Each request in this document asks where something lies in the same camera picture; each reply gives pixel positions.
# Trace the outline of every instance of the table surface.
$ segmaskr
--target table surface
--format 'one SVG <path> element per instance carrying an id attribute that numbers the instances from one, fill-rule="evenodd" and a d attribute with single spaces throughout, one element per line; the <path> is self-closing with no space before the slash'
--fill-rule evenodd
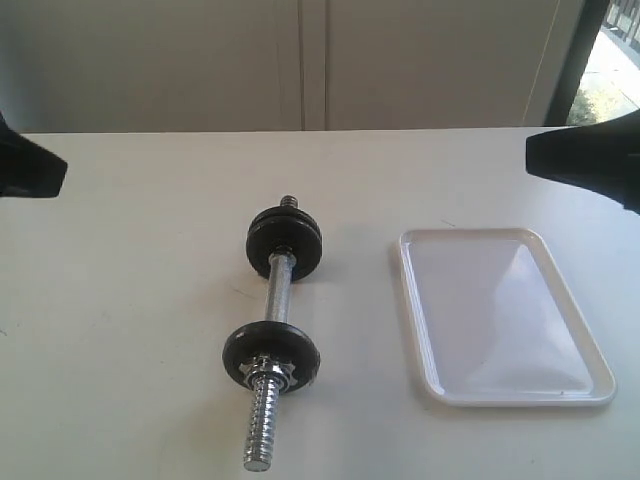
<path id="1" fill-rule="evenodd" d="M 640 217 L 528 176 L 538 131 L 34 135 L 69 172 L 57 199 L 0 200 L 2 478 L 257 478 L 220 354 L 263 315 L 244 240 L 286 193 L 324 236 L 291 306 L 323 363 L 284 397 L 260 478 L 637 478 Z M 546 240 L 610 406 L 461 409 L 416 387 L 398 237 L 513 226 Z"/>

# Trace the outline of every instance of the white tray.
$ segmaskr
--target white tray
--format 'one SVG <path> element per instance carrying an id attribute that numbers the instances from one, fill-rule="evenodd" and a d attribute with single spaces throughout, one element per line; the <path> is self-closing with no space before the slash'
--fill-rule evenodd
<path id="1" fill-rule="evenodd" d="M 613 399 L 613 374 L 538 235 L 415 230 L 400 238 L 400 256 L 432 396 L 458 406 Z"/>

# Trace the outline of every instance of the adjustable dumbbell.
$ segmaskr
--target adjustable dumbbell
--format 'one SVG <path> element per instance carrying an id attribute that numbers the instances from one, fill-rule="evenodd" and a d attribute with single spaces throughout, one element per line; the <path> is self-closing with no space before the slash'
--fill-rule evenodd
<path id="1" fill-rule="evenodd" d="M 311 339 L 289 325 L 291 282 L 309 275 L 322 256 L 322 236 L 316 222 L 298 209 L 295 197 L 260 213 L 249 226 L 247 257 L 269 279 L 265 319 L 233 332 L 222 361 L 229 376 L 254 392 L 244 467 L 263 472 L 271 466 L 280 394 L 310 384 L 320 366 Z"/>

